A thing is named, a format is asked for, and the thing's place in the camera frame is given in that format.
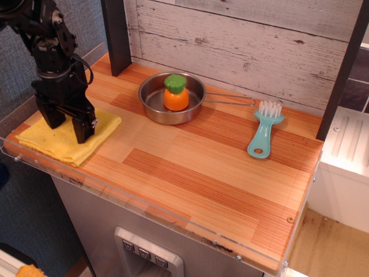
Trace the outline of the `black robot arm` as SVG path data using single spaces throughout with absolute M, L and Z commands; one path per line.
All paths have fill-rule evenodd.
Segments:
M 19 34 L 36 63 L 36 104 L 47 125 L 55 129 L 72 118 L 77 142 L 94 135 L 95 108 L 85 93 L 93 77 L 75 53 L 76 37 L 54 1 L 1 1 L 1 27 Z

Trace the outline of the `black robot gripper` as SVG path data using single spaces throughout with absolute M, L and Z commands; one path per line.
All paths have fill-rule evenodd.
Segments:
M 58 76 L 43 76 L 32 82 L 36 91 L 36 104 L 46 124 L 55 129 L 73 117 L 72 124 L 77 142 L 83 144 L 94 135 L 97 125 L 95 109 L 85 93 L 89 80 L 85 66 L 79 61 L 71 63 L 70 70 Z

